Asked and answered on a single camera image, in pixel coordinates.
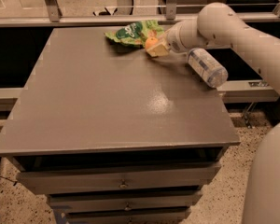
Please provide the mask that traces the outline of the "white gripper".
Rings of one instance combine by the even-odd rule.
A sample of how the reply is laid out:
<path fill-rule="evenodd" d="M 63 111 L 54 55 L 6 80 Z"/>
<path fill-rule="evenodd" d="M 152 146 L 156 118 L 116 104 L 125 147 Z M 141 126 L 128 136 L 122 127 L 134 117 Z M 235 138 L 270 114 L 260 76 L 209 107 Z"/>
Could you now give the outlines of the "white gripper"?
<path fill-rule="evenodd" d="M 158 39 L 162 39 L 163 37 L 166 37 L 166 41 L 169 48 L 176 53 L 180 53 L 185 50 L 185 47 L 182 44 L 180 38 L 180 29 L 181 29 L 181 24 L 177 23 L 174 26 L 172 26 L 170 29 L 168 29 L 166 32 L 158 36 Z M 151 57 L 166 56 L 169 54 L 169 48 L 167 44 L 163 41 L 159 41 L 155 44 L 149 44 L 146 47 L 146 52 Z"/>

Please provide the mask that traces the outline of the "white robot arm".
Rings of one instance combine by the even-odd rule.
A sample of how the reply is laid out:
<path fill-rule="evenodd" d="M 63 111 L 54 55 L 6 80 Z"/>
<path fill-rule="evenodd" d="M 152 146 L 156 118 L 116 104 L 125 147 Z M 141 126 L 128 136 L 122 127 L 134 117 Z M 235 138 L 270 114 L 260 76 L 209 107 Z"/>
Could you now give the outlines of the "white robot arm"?
<path fill-rule="evenodd" d="M 152 57 L 186 52 L 187 62 L 210 87 L 227 80 L 205 65 L 207 49 L 229 48 L 252 70 L 254 80 L 280 96 L 280 38 L 246 24 L 226 4 L 206 5 L 146 45 Z M 280 224 L 280 122 L 262 139 L 249 171 L 241 224 Z"/>

